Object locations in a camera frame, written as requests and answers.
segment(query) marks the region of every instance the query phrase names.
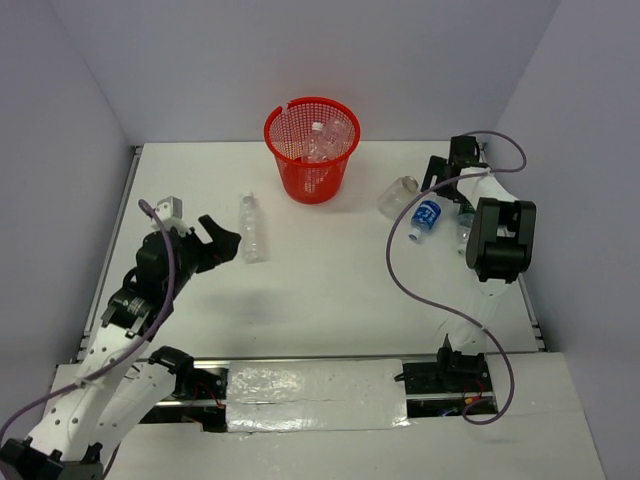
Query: shiny plastic wrap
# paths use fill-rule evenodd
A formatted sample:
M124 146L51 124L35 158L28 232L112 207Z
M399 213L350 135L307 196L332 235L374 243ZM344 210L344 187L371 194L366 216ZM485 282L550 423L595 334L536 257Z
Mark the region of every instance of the shiny plastic wrap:
M237 362L230 432L382 430L408 425L400 360Z

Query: blue label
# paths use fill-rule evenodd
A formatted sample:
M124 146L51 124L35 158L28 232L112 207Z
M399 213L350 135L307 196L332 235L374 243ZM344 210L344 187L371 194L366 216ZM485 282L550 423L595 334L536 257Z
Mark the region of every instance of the blue label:
M420 224L426 226L429 230L433 229L436 220L442 213L440 205L431 200L425 200L420 204L416 212L411 217L411 224Z

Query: gray wall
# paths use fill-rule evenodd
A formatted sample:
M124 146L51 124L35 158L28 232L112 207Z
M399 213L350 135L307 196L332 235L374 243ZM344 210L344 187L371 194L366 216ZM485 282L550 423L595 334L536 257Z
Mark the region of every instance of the gray wall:
M635 0L562 0L498 124L530 154L504 178L539 208L527 280L610 480L640 469L639 18Z
M558 0L51 0L136 143L259 140L302 95L364 138L494 125Z
M115 116L51 6L0 0L0 419L78 346L128 169ZM24 434L34 413L17 423Z

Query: red basket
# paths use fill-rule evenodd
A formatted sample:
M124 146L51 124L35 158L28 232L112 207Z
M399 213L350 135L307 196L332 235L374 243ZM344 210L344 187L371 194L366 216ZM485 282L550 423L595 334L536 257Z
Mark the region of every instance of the red basket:
M313 122L327 123L331 118L350 127L348 140L340 155L328 162L303 163L302 147ZM304 97L292 100L283 112L276 108L264 124L264 139L276 157L282 184L287 193L301 203L322 203L340 189L349 155L360 140L360 124L347 107L334 100Z

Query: basket rim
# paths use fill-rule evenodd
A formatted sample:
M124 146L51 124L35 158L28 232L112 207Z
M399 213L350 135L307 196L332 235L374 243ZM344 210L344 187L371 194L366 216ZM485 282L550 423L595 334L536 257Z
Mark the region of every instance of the basket rim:
M295 107L305 103L320 103L324 105L329 105L334 108L337 108L338 110L342 111L347 117L349 117L349 120L351 120L351 123L353 124L353 128L355 129L355 132L353 135L353 143L351 144L349 149L345 153L340 155L338 158L334 158L333 160L329 160L328 162L322 162L322 163L302 163L302 162L296 162L295 159L292 160L290 158L285 157L275 149L269 137L269 128L271 127L271 124L273 123L275 118L282 113L282 106L279 106L273 112L271 112L271 114L267 117L267 121L264 123L264 132L263 132L264 140L267 144L267 147L269 147L269 150L271 150L271 153L273 153L276 158L278 158L279 160L282 160L283 162L290 163L292 165L296 165L297 167L302 167L302 168L328 167L328 166L343 162L344 160L349 158L349 156L351 156L353 151L358 146L358 143L360 143L360 122L358 122L358 118L355 116L355 114L347 106L343 105L342 103L332 100L330 98L325 98L325 97L296 98L291 100L290 102L287 102L287 108Z

